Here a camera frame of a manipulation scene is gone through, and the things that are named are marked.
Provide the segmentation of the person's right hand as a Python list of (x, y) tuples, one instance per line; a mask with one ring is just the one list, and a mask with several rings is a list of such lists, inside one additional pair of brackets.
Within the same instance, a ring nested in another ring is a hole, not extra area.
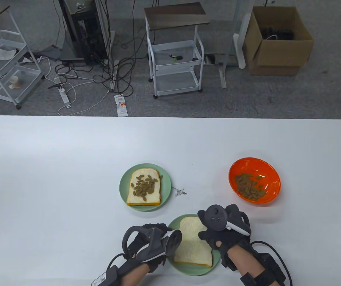
[(242, 234), (236, 229), (229, 230), (225, 228), (219, 231), (213, 230), (208, 225), (209, 222), (206, 218), (206, 211), (199, 210), (197, 212), (198, 218), (203, 225), (207, 227), (207, 230), (198, 233), (198, 237), (201, 240), (205, 240), (212, 249), (219, 250), (221, 254), (227, 253), (230, 248), (237, 244), (241, 246), (249, 244), (251, 238), (251, 228), (248, 216), (243, 211), (240, 211), (235, 204), (226, 206), (225, 212), (230, 223), (236, 228), (246, 231), (249, 235)]

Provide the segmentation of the person's left hand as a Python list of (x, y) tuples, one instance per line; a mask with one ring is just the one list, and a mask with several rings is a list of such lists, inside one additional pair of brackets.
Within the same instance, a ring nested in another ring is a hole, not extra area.
[(153, 273), (167, 258), (174, 256), (182, 240), (179, 230), (172, 230), (166, 224), (145, 224), (132, 226), (124, 233), (122, 240), (123, 257), (126, 262), (118, 273), (126, 277), (141, 266), (146, 273)]

